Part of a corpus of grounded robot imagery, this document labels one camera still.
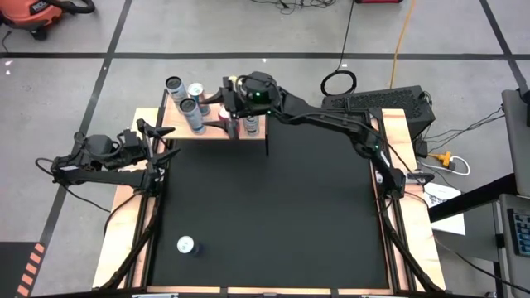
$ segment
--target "white cable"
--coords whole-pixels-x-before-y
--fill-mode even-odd
[[[427,165],[425,163],[423,163],[422,161],[419,161],[422,165],[426,166],[426,167],[430,167],[432,169],[437,169],[437,170],[444,170],[444,171],[448,171],[450,173],[453,173],[453,174],[457,174],[457,175],[469,175],[471,174],[471,167],[470,167],[470,164],[467,163],[467,161],[465,161],[464,158],[462,157],[458,157],[458,156],[453,156],[450,160],[453,161],[453,159],[457,159],[459,161],[462,161],[464,164],[465,164],[465,167],[467,168],[467,172],[466,173],[460,173],[460,172],[457,172],[457,171],[453,171],[453,170],[449,170],[445,167],[441,167],[441,166],[431,166],[431,165]]]

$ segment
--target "can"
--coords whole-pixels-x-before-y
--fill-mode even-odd
[[[243,126],[249,136],[256,136],[259,133],[259,117],[246,117],[243,120]]]
[[[196,134],[205,133],[206,127],[202,123],[199,105],[193,99],[184,99],[179,104],[179,108],[190,125],[191,130]]]
[[[229,111],[226,110],[223,104],[221,104],[221,108],[219,109],[219,114],[217,115],[219,117],[219,120],[226,121],[230,118]]]
[[[210,106],[208,104],[200,104],[205,101],[205,88],[200,83],[193,83],[188,87],[188,94],[193,98],[197,104],[200,105],[200,113],[206,116],[210,113]]]
[[[172,76],[166,79],[166,88],[175,104],[180,104],[181,101],[188,97],[186,87],[182,83],[181,78]]]
[[[200,252],[200,244],[190,236],[182,236],[179,241],[176,242],[176,249],[181,253],[196,256]]]

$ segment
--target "gray concrete floor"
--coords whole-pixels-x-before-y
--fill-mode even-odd
[[[13,53],[66,53],[63,58],[12,58],[0,53],[0,132],[9,136],[0,147],[0,241],[38,241],[57,191],[33,161],[69,153],[81,124],[126,0],[94,0],[92,15],[67,17],[49,32],[48,41],[33,41],[14,31],[6,40]],[[345,51],[392,53],[410,1],[400,5],[356,5]],[[132,0],[117,53],[286,52],[340,53],[350,0],[326,9],[304,8],[284,16],[273,5],[249,0]],[[524,12],[527,0],[489,0],[494,16],[515,54],[530,53]],[[0,37],[7,28],[0,27]],[[503,54],[479,0],[417,0],[402,53]],[[263,70],[281,85],[314,105],[322,100],[320,80],[337,59],[142,59],[112,60],[89,133],[114,135],[129,126],[136,107],[156,107],[163,81],[179,75],[214,92],[224,75]],[[358,91],[388,87],[392,61],[345,60],[359,80]],[[530,77],[530,61],[518,61]],[[340,91],[347,82],[337,79]],[[430,135],[467,127],[501,104],[504,89],[517,84],[505,60],[399,60],[395,87],[419,84],[431,93],[437,120]],[[455,187],[472,190],[512,171],[503,120],[489,124],[440,149],[464,157],[467,177],[443,174]],[[438,177],[436,182],[443,184]],[[75,192],[110,208],[115,187],[82,185]],[[34,295],[88,291],[99,259],[107,214],[66,196],[48,245]],[[439,248],[446,284],[459,294],[483,295],[493,279],[476,272]],[[492,270],[490,262],[474,260]]]

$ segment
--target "red vacuum cleaner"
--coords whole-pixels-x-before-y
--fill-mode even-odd
[[[56,24],[63,13],[92,13],[92,0],[82,0],[85,7],[70,1],[60,0],[0,0],[0,24],[13,29],[27,30],[33,38],[43,41],[47,38],[47,27]]]

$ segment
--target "white paper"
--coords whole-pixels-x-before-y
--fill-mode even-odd
[[[453,199],[459,195],[460,191],[455,190],[452,187],[434,183],[428,183],[425,185],[425,201],[429,204],[429,208],[449,199]],[[431,226],[433,229],[439,231],[465,235],[463,214],[457,214],[455,216],[449,217],[448,219],[439,220],[435,223],[432,223]]]

